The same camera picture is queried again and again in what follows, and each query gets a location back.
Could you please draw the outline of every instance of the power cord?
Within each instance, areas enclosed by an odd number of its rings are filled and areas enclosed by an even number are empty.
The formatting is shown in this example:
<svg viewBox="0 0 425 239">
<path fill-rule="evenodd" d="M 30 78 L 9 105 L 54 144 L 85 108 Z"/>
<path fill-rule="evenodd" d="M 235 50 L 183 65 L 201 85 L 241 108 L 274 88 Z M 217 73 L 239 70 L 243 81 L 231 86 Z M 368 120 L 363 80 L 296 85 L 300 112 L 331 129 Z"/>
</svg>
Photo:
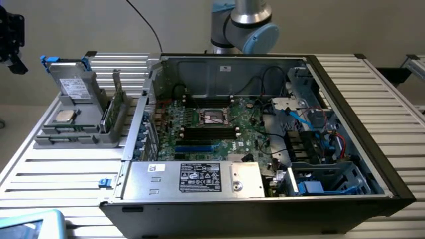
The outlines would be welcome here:
<svg viewBox="0 0 425 239">
<path fill-rule="evenodd" d="M 141 17 L 141 19 L 145 21 L 146 25 L 149 26 L 149 28 L 150 28 L 150 30 L 151 30 L 151 32 L 153 32 L 153 34 L 154 34 L 154 37 L 155 37 L 155 39 L 157 39 L 158 45 L 159 45 L 159 51 L 163 52 L 163 51 L 162 51 L 162 45 L 161 45 L 161 42 L 159 42 L 157 33 L 154 32 L 153 27 L 150 26 L 147 20 L 146 20 L 145 17 L 141 15 L 141 13 L 138 12 L 137 8 L 135 8 L 134 5 L 130 3 L 130 1 L 129 1 L 129 0 L 125 0 L 125 2 L 126 2 L 126 3 L 129 4 L 129 6 L 133 8 L 133 10 L 135 11 L 135 13 L 137 13 L 138 16 Z"/>
</svg>

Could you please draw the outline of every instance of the gray robot arm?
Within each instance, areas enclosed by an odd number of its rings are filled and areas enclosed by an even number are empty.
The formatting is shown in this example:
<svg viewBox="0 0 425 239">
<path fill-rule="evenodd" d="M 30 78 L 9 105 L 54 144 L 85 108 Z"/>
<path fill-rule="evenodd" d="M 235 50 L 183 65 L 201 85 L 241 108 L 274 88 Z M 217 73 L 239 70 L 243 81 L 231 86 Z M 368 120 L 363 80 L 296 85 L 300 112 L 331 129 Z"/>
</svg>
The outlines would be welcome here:
<svg viewBox="0 0 425 239">
<path fill-rule="evenodd" d="M 215 0 L 211 5 L 211 52 L 264 54 L 278 39 L 264 0 Z"/>
</svg>

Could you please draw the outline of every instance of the white sticker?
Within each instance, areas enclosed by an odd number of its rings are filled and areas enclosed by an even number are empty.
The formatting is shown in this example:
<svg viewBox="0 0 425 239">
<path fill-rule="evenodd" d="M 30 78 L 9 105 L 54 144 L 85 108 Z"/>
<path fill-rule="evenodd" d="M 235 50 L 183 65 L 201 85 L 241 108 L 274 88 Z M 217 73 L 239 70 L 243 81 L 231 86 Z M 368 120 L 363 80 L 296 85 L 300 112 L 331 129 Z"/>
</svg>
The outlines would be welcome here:
<svg viewBox="0 0 425 239">
<path fill-rule="evenodd" d="M 165 164 L 149 164 L 147 172 L 163 172 Z"/>
<path fill-rule="evenodd" d="M 230 66 L 219 66 L 219 71 L 230 72 L 231 71 L 231 67 Z"/>
<path fill-rule="evenodd" d="M 58 79 L 61 85 L 65 89 L 66 94 L 74 100 L 77 99 L 89 99 L 90 95 L 87 94 L 87 90 L 85 88 L 85 84 L 79 78 L 71 79 Z"/>
</svg>

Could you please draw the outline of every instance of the blue latch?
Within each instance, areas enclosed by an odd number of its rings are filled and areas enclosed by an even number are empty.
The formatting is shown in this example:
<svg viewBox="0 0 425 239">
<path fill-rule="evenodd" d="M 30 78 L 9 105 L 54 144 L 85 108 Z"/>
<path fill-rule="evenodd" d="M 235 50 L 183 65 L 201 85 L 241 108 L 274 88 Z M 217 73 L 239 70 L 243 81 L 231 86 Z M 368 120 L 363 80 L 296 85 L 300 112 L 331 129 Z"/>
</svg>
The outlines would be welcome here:
<svg viewBox="0 0 425 239">
<path fill-rule="evenodd" d="M 111 188 L 111 179 L 107 179 L 107 178 L 99 179 L 98 188 Z"/>
</svg>

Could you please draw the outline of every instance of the gray floor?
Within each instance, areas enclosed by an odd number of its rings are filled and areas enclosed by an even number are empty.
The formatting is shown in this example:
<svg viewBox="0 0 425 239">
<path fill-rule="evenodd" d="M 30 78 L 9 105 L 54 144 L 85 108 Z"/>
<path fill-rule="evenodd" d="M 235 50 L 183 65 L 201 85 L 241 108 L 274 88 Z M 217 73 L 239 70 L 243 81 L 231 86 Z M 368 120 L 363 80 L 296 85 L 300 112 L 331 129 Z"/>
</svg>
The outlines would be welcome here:
<svg viewBox="0 0 425 239">
<path fill-rule="evenodd" d="M 45 109 L 46 106 L 0 105 L 0 118 L 5 120 L 5 128 L 0 129 L 0 171 L 25 140 Z"/>
</svg>

